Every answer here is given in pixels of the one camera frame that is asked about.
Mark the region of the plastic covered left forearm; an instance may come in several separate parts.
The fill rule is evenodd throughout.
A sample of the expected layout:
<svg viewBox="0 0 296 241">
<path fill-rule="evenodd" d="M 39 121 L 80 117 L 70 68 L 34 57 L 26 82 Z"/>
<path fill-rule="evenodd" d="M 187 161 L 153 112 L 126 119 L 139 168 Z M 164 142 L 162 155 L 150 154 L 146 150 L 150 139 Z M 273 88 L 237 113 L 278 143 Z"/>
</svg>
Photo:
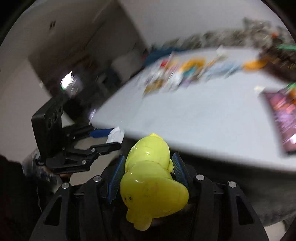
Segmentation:
<svg viewBox="0 0 296 241">
<path fill-rule="evenodd" d="M 39 158 L 40 152 L 38 148 L 36 148 L 21 162 L 23 173 L 26 176 L 33 176 L 43 181 L 47 181 L 53 186 L 60 184 L 59 177 L 48 171 L 44 166 L 38 166 L 36 164 L 36 160 Z"/>
</svg>

